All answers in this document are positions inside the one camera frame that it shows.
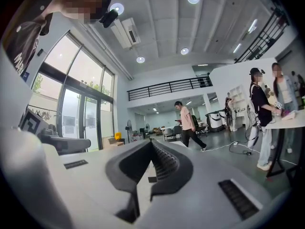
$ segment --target hand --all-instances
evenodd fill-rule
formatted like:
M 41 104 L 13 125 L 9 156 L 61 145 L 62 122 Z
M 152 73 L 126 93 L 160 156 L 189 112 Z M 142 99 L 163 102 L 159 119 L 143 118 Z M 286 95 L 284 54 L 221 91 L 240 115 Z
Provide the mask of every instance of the hand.
M 275 109 L 275 111 L 274 112 L 276 112 L 277 114 L 279 114 L 279 115 L 281 115 L 282 114 L 282 110 L 280 110 L 280 109 Z

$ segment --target ceiling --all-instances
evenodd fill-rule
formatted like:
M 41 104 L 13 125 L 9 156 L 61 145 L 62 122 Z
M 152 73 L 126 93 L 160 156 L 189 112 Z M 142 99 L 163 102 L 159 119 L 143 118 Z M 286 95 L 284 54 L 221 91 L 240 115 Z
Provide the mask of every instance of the ceiling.
M 211 100 L 216 97 L 216 93 L 210 93 L 210 94 L 208 94 L 208 97 L 210 99 L 210 102 L 213 103 Z M 175 99 L 175 100 L 156 103 L 156 104 L 139 106 L 139 107 L 133 108 L 133 110 L 136 113 L 145 114 L 145 115 L 155 114 L 156 112 L 164 113 L 164 112 L 169 112 L 169 111 L 176 111 L 176 108 L 174 106 L 174 103 L 176 101 L 182 102 L 183 105 L 186 105 L 189 101 L 191 101 L 191 103 L 187 105 L 188 108 L 195 108 L 195 107 L 198 107 L 198 106 L 201 106 L 202 104 L 204 104 L 203 96 L 199 95 L 199 96 L 193 96 L 193 97 L 188 97 L 188 98 Z
M 271 2 L 266 0 L 112 0 L 121 3 L 121 21 L 132 17 L 141 42 L 123 49 L 110 28 L 94 25 L 110 50 L 127 71 L 134 75 L 177 65 L 201 63 L 232 63 L 258 35 L 271 15 Z M 254 19 L 257 29 L 243 36 Z M 241 48 L 235 54 L 238 43 Z M 181 55 L 182 48 L 187 55 Z M 138 56 L 145 62 L 136 62 Z

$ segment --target ceiling beam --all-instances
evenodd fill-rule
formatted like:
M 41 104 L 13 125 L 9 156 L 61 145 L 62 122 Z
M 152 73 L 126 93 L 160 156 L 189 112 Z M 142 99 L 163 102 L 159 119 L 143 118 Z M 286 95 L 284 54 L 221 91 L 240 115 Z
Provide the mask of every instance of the ceiling beam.
M 173 53 L 177 53 L 177 44 L 178 44 L 178 30 L 179 30 L 179 0 L 173 0 L 174 2 L 174 13 L 175 13 L 175 22 L 173 25 Z
M 226 4 L 227 0 L 221 0 L 220 1 L 220 4 L 218 6 L 218 11 L 216 13 L 216 17 L 215 17 L 215 20 L 214 20 L 214 24 L 213 26 L 211 27 L 211 30 L 210 30 L 210 34 L 209 34 L 209 37 L 206 41 L 206 44 L 205 44 L 205 47 L 203 49 L 204 52 L 206 52 L 210 46 L 210 43 L 215 35 L 215 32 L 217 30 L 217 27 L 218 27 L 218 24 L 219 24 L 219 21 L 223 15 L 223 11 L 224 11 L 224 8 L 225 8 L 225 4 Z
M 152 36 L 153 36 L 153 39 L 154 39 L 155 45 L 156 45 L 157 58 L 159 58 L 159 49 L 158 49 L 158 43 L 157 43 L 157 36 L 156 36 L 156 30 L 155 30 L 154 21 L 153 21 L 153 13 L 152 13 L 152 8 L 151 8 L 150 0 L 145 0 L 145 3 L 146 3 L 147 10 L 148 10 L 149 21 L 150 21 L 150 24 L 151 24 L 151 27 L 152 27 Z
M 237 13 L 235 14 L 235 17 L 234 17 L 231 25 L 229 26 L 229 29 L 228 29 L 227 33 L 225 34 L 224 41 L 223 41 L 222 45 L 220 46 L 219 50 L 217 51 L 217 53 L 219 53 L 223 49 L 223 47 L 226 43 L 226 40 L 230 37 L 230 35 L 235 27 L 236 22 L 239 21 L 239 16 L 241 15 L 243 9 L 245 8 L 246 2 L 247 2 L 247 0 L 241 0 L 239 9 L 238 9 Z
M 194 23 L 193 23 L 191 41 L 190 41 L 190 47 L 189 47 L 190 52 L 193 49 L 195 38 L 196 38 L 196 35 L 197 35 L 198 26 L 199 26 L 199 22 L 200 22 L 200 18 L 201 18 L 202 4 L 203 4 L 203 0 L 199 0 L 199 3 L 196 5 L 195 20 L 194 20 Z

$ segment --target shoe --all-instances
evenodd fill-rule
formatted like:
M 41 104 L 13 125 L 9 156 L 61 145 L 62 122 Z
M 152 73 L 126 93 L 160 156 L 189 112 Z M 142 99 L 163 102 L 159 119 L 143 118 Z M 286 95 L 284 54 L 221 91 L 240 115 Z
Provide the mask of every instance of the shoe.
M 267 171 L 267 170 L 270 169 L 270 163 L 268 163 L 268 164 L 265 165 L 265 166 L 261 166 L 261 165 L 257 164 L 256 167 L 257 167 L 257 168 L 260 168 L 260 169 L 262 169 L 262 170 L 264 170 L 264 171 Z

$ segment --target black metal railing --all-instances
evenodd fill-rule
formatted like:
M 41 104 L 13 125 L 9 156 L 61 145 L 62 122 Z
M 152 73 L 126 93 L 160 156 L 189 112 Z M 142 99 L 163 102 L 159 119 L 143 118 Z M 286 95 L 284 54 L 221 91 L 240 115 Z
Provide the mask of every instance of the black metal railing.
M 282 36 L 287 25 L 287 17 L 276 8 L 261 32 L 235 63 L 259 59 Z
M 174 93 L 208 86 L 212 86 L 212 82 L 208 76 L 204 76 L 141 87 L 127 91 L 127 93 L 128 99 L 131 101 L 139 98 L 152 97 L 161 94 Z

